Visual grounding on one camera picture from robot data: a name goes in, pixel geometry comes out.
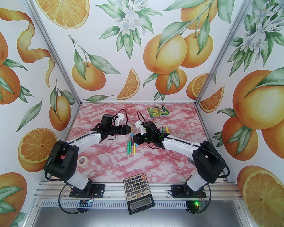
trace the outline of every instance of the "pink marble table surface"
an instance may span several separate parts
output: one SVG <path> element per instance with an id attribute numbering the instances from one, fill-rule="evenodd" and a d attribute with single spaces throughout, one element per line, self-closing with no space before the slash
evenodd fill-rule
<path id="1" fill-rule="evenodd" d="M 152 120 L 157 128 L 162 129 L 167 126 L 173 136 L 192 142 L 206 140 L 193 104 L 163 104 L 169 110 L 169 115 L 151 119 L 147 107 L 157 105 L 153 103 L 83 103 L 68 140 L 74 140 L 88 133 L 101 121 L 103 114 L 114 115 L 121 108 L 126 109 L 130 126 L 134 126 L 134 123 L 138 121 L 137 111 L 140 111 L 144 118 L 147 121 Z M 133 133 L 139 133 L 139 130 L 133 129 Z M 115 140 L 104 140 L 87 148 L 79 154 L 78 158 L 86 156 L 89 164 L 77 169 L 93 182 L 122 182 L 124 178 L 140 173 L 146 174 L 148 182 L 185 182 L 192 172 L 196 171 L 195 166 L 188 161 L 188 157 L 169 150 L 154 150 L 147 144 L 139 145 L 136 155 L 132 153 L 127 156 L 127 140 L 130 136 L 130 134 L 117 136 Z"/>

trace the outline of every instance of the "orange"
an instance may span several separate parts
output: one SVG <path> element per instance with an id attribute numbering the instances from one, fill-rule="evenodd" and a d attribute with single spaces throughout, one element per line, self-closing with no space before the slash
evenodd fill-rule
<path id="1" fill-rule="evenodd" d="M 58 131 L 62 131 L 67 127 L 71 118 L 71 108 L 68 100 L 65 97 L 57 96 L 56 110 L 58 116 L 56 115 L 52 107 L 50 107 L 49 120 L 53 128 Z"/>
<path id="2" fill-rule="evenodd" d="M 196 17 L 198 17 L 207 7 L 206 5 L 208 5 L 211 2 L 211 0 L 206 0 L 205 2 L 203 2 L 202 4 L 192 7 L 192 8 L 185 8 L 185 9 L 181 9 L 181 20 L 182 21 L 190 21 L 190 20 L 194 20 Z M 200 29 L 205 21 L 205 19 L 207 18 L 208 15 L 208 10 L 207 9 L 200 17 L 199 20 L 199 24 L 198 24 L 198 29 Z M 218 11 L 218 6 L 217 6 L 217 0 L 214 0 L 214 2 L 212 3 L 211 7 L 210 7 L 210 12 L 209 12 L 209 21 L 211 22 L 214 17 L 216 16 Z M 196 20 L 192 25 L 189 26 L 189 30 L 195 30 L 196 26 L 197 26 L 197 21 Z"/>
<path id="3" fill-rule="evenodd" d="M 161 74 L 156 79 L 156 89 L 162 94 L 175 94 L 183 89 L 186 84 L 186 74 L 181 69 L 177 69 L 177 74 L 179 77 L 179 88 L 177 89 L 175 84 L 173 83 L 169 90 L 167 91 L 167 82 L 169 78 L 169 74 Z"/>
<path id="4" fill-rule="evenodd" d="M 78 84 L 81 88 L 84 88 L 89 91 L 97 91 L 104 87 L 106 83 L 106 77 L 101 70 L 98 70 L 92 63 L 88 62 L 88 66 L 86 65 L 86 72 L 84 79 L 77 71 L 76 66 L 72 68 L 72 77 L 76 84 Z"/>
<path id="5" fill-rule="evenodd" d="M 89 0 L 35 0 L 41 11 L 60 27 L 81 27 L 89 15 Z"/>
<path id="6" fill-rule="evenodd" d="M 6 61 L 7 57 L 8 57 L 8 45 L 4 36 L 0 32 L 0 65 L 2 65 L 4 61 Z"/>
<path id="7" fill-rule="evenodd" d="M 153 37 L 146 45 L 143 60 L 148 70 L 157 74 L 167 74 L 175 71 L 186 56 L 186 43 L 181 35 L 176 35 L 166 42 L 156 55 L 161 34 Z"/>
<path id="8" fill-rule="evenodd" d="M 206 113 L 211 113 L 216 110 L 222 101 L 224 88 L 225 86 L 221 87 L 211 97 L 202 100 L 199 104 L 200 108 Z"/>
<path id="9" fill-rule="evenodd" d="M 246 96 L 270 72 L 257 70 L 249 73 L 234 91 L 234 110 L 240 121 L 251 129 L 271 128 L 284 119 L 283 86 L 259 87 Z"/>
<path id="10" fill-rule="evenodd" d="M 226 150 L 233 158 L 240 161 L 251 159 L 258 148 L 258 136 L 256 130 L 252 130 L 247 146 L 238 154 L 236 154 L 236 151 L 239 141 L 227 143 L 231 136 L 243 126 L 244 124 L 241 123 L 237 117 L 231 117 L 225 122 L 222 130 L 222 140 Z"/>
<path id="11" fill-rule="evenodd" d="M 133 97 L 139 90 L 139 87 L 140 87 L 140 80 L 138 74 L 135 72 L 133 68 L 131 68 L 126 83 L 116 99 L 125 100 Z"/>
<path id="12" fill-rule="evenodd" d="M 6 81 L 6 83 L 10 86 L 12 91 L 14 92 L 8 92 L 4 88 L 0 86 L 0 92 L 2 95 L 2 99 L 0 99 L 0 104 L 9 104 L 13 101 L 15 101 L 21 92 L 21 85 L 19 78 L 17 75 L 14 73 L 13 70 L 11 70 L 8 66 L 6 65 L 0 65 L 0 76 Z"/>
<path id="13" fill-rule="evenodd" d="M 46 160 L 57 141 L 53 131 L 38 128 L 28 132 L 20 141 L 18 159 L 21 166 L 28 172 L 43 169 Z"/>
<path id="14" fill-rule="evenodd" d="M 238 178 L 237 178 L 237 186 L 242 196 L 243 196 L 243 189 L 244 189 L 245 181 L 247 180 L 250 174 L 252 174 L 253 172 L 257 172 L 259 170 L 266 170 L 266 169 L 260 166 L 256 166 L 256 165 L 248 165 L 242 168 L 241 171 L 239 172 Z"/>
<path id="15" fill-rule="evenodd" d="M 213 50 L 213 39 L 209 35 L 205 47 L 198 54 L 199 51 L 199 46 L 197 42 L 198 34 L 197 37 L 195 37 L 195 33 L 192 33 L 184 38 L 187 46 L 187 53 L 183 63 L 181 64 L 181 66 L 183 67 L 194 68 L 201 65 L 209 58 Z"/>
<path id="16" fill-rule="evenodd" d="M 4 173 L 0 175 L 0 189 L 8 186 L 18 186 L 21 190 L 6 197 L 3 201 L 9 203 L 15 211 L 0 214 L 1 227 L 9 227 L 19 214 L 27 195 L 27 182 L 18 173 Z"/>
<path id="17" fill-rule="evenodd" d="M 258 226 L 284 225 L 284 185 L 271 172 L 258 170 L 244 183 L 244 202 Z"/>
<path id="18" fill-rule="evenodd" d="M 274 154 L 284 159 L 284 120 L 271 128 L 261 131 L 267 146 Z"/>
<path id="19" fill-rule="evenodd" d="M 208 73 L 203 73 L 194 78 L 186 89 L 186 94 L 190 99 L 196 99 L 206 78 L 208 76 Z"/>

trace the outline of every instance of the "calculator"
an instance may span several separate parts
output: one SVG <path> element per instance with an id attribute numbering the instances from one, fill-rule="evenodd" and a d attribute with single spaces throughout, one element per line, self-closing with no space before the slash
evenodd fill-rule
<path id="1" fill-rule="evenodd" d="M 144 173 L 123 180 L 130 215 L 154 207 L 149 184 Z"/>

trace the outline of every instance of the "green snack package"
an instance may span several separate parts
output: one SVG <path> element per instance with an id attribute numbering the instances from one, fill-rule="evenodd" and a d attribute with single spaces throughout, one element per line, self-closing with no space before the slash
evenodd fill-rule
<path id="1" fill-rule="evenodd" d="M 168 115 L 169 111 L 165 106 L 153 106 L 147 108 L 151 118 L 158 117 L 160 115 Z"/>

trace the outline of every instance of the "calculator keypad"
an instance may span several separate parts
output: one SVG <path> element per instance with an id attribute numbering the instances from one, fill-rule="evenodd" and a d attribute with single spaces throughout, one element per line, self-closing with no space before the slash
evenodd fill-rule
<path id="1" fill-rule="evenodd" d="M 151 194 L 145 174 L 139 174 L 123 181 L 127 201 Z"/>

